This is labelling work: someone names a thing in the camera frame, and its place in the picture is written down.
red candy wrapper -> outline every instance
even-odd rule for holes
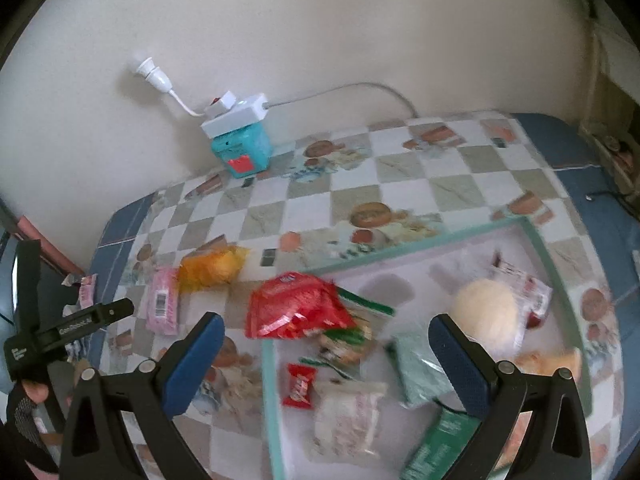
[[[289,395],[282,400],[284,406],[311,409],[311,386],[316,378],[316,370],[311,366],[289,364]]]
[[[249,338],[298,339],[330,328],[355,328],[333,283],[287,272],[251,294],[244,333]]]

metal screw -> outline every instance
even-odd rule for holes
[[[513,374],[515,369],[516,367],[513,365],[513,363],[510,363],[508,361],[500,361],[498,363],[498,370],[500,370],[503,374]]]
[[[560,377],[562,377],[563,379],[571,379],[573,376],[571,375],[571,370],[569,370],[569,368],[560,368],[558,370],[558,374],[560,375]]]
[[[83,381],[90,381],[91,379],[94,378],[94,375],[95,375],[95,370],[93,368],[87,368],[82,372],[80,377],[82,377]]]
[[[140,370],[143,374],[148,374],[152,372],[156,368],[156,362],[151,359],[147,359],[146,361],[142,361],[140,366],[138,366],[138,370]]]

green snack box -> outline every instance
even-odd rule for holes
[[[400,474],[400,480],[440,480],[469,442],[480,421],[443,408],[436,424]]]

checkered tablecloth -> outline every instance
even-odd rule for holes
[[[225,351],[209,381],[213,392],[201,394],[175,419],[213,478],[270,477],[262,437],[259,343],[245,339],[242,330],[249,294],[282,270],[362,257],[349,240],[351,212],[371,202],[385,204],[393,218],[403,219],[393,229],[380,228],[387,244],[510,214],[530,215],[584,335],[593,385],[588,430],[594,478],[608,476],[623,402],[618,327],[610,305],[593,307],[583,295],[594,289],[608,299],[609,289],[571,199],[518,121],[499,112],[389,121],[279,146],[270,168],[255,178],[235,180],[225,172],[220,174],[221,189],[204,196],[194,192],[210,178],[203,175],[155,195],[116,292],[116,299],[131,298],[136,311],[109,327],[100,368],[131,371],[143,360],[157,358],[176,339],[145,328],[146,284],[156,267],[178,266],[185,254],[219,235],[251,249],[237,282],[180,299],[180,336],[209,310],[222,314],[227,326]],[[289,232],[300,235],[300,246],[279,250],[280,237]],[[335,250],[326,250],[328,240]],[[238,381],[252,388],[242,401],[232,398]],[[127,419],[127,426],[143,463],[159,474],[145,458],[148,450],[135,421]]]

blue gripper pad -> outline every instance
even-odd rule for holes
[[[466,412],[484,420],[491,405],[489,384],[460,342],[437,316],[429,323],[429,345]]]
[[[225,323],[222,321],[222,316],[213,315],[201,330],[200,335],[196,335],[196,339],[186,349],[180,362],[164,381],[162,409],[169,418],[180,415],[187,410],[205,373],[218,355],[224,338]]]

